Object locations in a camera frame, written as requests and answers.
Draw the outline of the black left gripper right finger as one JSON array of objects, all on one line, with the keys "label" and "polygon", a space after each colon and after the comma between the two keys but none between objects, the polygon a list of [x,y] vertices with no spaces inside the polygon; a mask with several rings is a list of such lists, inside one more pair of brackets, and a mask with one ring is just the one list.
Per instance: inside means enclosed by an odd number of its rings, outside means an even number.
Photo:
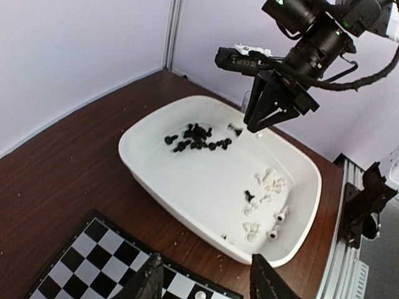
[{"label": "black left gripper right finger", "polygon": [[300,299],[261,254],[252,255],[252,299]]}]

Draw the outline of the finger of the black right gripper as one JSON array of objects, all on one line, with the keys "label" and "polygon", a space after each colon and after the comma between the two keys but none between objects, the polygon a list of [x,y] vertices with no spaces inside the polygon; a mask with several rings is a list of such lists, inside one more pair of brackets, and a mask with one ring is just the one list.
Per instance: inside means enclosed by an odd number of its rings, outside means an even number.
[{"label": "finger of the black right gripper", "polygon": [[245,124],[258,124],[265,117],[265,107],[262,94],[266,86],[267,82],[263,78],[260,76],[254,78],[249,103],[244,117]]},{"label": "finger of the black right gripper", "polygon": [[268,115],[253,115],[248,123],[249,131],[261,131],[272,125],[282,123],[300,116],[295,108],[274,107],[272,113]]}]

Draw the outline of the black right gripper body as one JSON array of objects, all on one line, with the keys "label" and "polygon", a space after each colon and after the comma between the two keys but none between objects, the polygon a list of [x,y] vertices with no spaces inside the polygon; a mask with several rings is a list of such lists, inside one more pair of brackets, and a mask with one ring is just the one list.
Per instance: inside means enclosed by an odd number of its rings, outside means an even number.
[{"label": "black right gripper body", "polygon": [[298,81],[271,70],[262,70],[257,76],[264,83],[257,104],[259,115],[297,116],[319,109],[320,105]]}]

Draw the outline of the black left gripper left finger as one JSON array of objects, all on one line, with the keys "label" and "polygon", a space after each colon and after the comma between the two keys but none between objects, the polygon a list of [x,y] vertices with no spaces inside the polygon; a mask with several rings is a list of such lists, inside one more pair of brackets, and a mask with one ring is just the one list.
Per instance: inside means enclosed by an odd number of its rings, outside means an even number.
[{"label": "black left gripper left finger", "polygon": [[161,298],[163,278],[164,266],[162,257],[159,253],[151,254],[138,272],[115,295],[115,298]]}]

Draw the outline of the black pawn lone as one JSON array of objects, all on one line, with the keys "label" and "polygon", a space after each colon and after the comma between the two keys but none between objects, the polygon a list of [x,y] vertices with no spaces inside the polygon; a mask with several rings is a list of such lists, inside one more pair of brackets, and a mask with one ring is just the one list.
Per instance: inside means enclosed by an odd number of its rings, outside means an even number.
[{"label": "black pawn lone", "polygon": [[233,125],[232,123],[230,123],[228,125],[228,129],[231,130],[236,137],[239,137],[241,135],[241,133],[243,132],[242,128],[238,128],[237,126]]}]

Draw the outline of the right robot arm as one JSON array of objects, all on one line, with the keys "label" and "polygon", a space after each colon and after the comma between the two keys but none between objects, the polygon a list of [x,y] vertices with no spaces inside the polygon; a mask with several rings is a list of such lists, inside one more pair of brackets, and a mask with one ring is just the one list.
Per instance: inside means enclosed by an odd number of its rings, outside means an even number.
[{"label": "right robot arm", "polygon": [[394,1],[352,1],[331,5],[327,1],[266,1],[262,10],[297,44],[282,61],[258,50],[248,56],[259,63],[244,117],[247,129],[256,133],[309,111],[319,104],[308,93],[312,87],[327,91],[358,90],[385,78],[398,65],[395,54],[386,67],[353,82],[338,83],[342,72],[324,79],[325,71],[344,54],[354,54],[353,37],[370,31],[384,9],[394,10]]}]

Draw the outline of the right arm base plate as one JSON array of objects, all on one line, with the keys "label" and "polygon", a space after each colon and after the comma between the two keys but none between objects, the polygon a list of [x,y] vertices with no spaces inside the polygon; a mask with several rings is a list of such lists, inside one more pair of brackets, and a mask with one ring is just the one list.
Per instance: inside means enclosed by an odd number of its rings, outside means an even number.
[{"label": "right arm base plate", "polygon": [[398,190],[386,184],[380,163],[374,162],[362,176],[363,189],[345,184],[344,208],[340,221],[339,237],[351,248],[359,249],[362,237],[375,239],[378,223],[372,214],[380,214],[387,202],[398,195]]}]

